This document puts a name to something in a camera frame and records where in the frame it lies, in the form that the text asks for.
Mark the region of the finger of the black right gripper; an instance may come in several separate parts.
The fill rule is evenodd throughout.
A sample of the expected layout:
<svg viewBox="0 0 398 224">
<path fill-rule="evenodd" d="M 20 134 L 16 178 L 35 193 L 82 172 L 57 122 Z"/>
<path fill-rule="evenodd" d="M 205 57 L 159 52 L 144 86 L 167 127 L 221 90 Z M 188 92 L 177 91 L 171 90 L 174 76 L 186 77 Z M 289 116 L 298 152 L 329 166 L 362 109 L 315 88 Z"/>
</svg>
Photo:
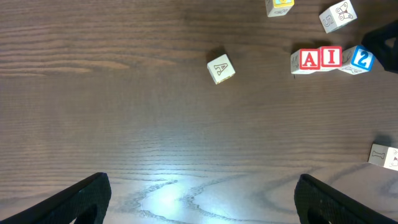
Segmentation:
<svg viewBox="0 0 398 224">
<path fill-rule="evenodd" d="M 397 20 L 366 33 L 361 43 L 374 54 L 385 71 L 397 73 Z"/>
</svg>

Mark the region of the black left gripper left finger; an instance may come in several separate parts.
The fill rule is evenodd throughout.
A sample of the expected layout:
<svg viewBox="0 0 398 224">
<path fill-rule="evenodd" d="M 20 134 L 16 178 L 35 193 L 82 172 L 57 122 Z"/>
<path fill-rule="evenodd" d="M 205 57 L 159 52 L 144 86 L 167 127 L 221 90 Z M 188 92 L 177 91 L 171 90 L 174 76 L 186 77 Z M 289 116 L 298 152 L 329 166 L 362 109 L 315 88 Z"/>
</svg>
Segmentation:
<svg viewBox="0 0 398 224">
<path fill-rule="evenodd" d="M 108 175 L 97 172 L 1 223 L 102 224 L 110 199 Z"/>
</svg>

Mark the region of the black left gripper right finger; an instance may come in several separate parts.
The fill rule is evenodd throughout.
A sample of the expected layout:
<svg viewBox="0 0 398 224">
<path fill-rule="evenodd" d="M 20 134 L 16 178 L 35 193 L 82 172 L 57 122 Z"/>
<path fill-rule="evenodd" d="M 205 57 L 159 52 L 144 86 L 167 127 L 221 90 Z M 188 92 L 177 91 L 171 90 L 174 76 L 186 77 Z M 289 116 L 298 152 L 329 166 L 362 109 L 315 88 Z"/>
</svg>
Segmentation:
<svg viewBox="0 0 398 224">
<path fill-rule="evenodd" d="M 397 224 L 309 174 L 302 174 L 294 202 L 303 224 Z"/>
</svg>

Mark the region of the blue number 2 block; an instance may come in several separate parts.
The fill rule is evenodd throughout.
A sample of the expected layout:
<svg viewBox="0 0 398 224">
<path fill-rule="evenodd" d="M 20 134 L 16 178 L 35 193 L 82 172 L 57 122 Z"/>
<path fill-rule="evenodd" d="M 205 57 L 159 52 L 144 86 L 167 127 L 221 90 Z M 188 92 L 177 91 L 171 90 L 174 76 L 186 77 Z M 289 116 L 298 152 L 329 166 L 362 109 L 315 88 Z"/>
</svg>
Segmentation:
<svg viewBox="0 0 398 224">
<path fill-rule="evenodd" d="M 370 72 L 375 56 L 362 45 L 356 45 L 343 51 L 343 62 L 340 71 L 351 75 Z"/>
</svg>

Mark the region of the red letter I block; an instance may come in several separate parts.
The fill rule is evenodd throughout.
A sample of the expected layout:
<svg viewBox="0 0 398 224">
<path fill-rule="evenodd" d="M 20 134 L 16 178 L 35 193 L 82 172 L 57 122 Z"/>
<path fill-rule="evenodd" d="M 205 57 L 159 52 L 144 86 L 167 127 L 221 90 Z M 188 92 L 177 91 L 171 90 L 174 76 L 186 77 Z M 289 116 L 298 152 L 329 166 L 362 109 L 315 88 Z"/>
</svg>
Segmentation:
<svg viewBox="0 0 398 224">
<path fill-rule="evenodd" d="M 328 72 L 340 68 L 343 64 L 341 46 L 322 46 L 320 51 L 320 71 Z"/>
</svg>

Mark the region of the red letter A block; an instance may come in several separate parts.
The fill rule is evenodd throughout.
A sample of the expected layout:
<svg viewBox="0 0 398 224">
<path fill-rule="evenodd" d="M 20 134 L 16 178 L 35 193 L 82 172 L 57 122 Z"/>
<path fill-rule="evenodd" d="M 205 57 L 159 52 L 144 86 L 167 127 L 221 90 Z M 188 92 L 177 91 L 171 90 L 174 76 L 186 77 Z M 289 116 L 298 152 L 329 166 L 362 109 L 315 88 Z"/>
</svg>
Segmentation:
<svg viewBox="0 0 398 224">
<path fill-rule="evenodd" d="M 319 49 L 299 49 L 290 56 L 290 71 L 294 75 L 311 74 L 319 69 Z"/>
</svg>

